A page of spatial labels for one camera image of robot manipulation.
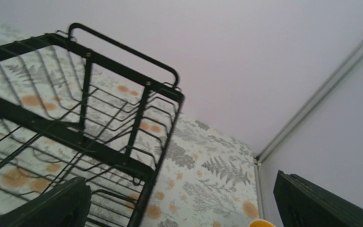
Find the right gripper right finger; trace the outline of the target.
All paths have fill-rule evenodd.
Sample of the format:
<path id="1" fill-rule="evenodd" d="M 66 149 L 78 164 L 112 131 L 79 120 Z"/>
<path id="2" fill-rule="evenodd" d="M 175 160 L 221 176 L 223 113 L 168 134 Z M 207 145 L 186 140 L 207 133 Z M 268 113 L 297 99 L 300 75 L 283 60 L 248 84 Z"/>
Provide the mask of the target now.
<path id="1" fill-rule="evenodd" d="M 363 227 L 363 209 L 296 174 L 279 170 L 273 194 L 285 227 Z"/>

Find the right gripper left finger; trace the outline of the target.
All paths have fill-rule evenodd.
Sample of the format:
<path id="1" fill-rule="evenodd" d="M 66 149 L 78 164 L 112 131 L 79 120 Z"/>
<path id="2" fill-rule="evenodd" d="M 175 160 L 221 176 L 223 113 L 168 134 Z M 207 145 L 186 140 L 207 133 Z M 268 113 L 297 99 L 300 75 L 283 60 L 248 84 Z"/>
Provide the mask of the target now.
<path id="1" fill-rule="evenodd" d="M 74 177 L 0 216 L 0 227 L 83 227 L 92 191 L 83 177 Z"/>

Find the white mug orange interior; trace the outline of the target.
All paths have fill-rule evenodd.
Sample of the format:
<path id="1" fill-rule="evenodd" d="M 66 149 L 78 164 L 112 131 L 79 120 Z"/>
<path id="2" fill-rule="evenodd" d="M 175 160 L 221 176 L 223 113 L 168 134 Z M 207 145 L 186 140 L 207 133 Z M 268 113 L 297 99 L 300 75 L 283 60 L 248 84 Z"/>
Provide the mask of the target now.
<path id="1" fill-rule="evenodd" d="M 249 227 L 276 227 L 276 226 L 267 220 L 256 219 L 249 224 Z"/>

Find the black wire dish rack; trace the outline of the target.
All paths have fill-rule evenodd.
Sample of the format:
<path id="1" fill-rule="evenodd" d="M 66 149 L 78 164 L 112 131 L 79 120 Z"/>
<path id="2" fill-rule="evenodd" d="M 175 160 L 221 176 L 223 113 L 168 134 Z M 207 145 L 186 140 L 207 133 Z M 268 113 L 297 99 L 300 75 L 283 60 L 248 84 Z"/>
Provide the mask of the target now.
<path id="1" fill-rule="evenodd" d="M 184 95 L 177 72 L 85 25 L 0 45 L 0 216 L 74 177 L 85 227 L 139 227 Z"/>

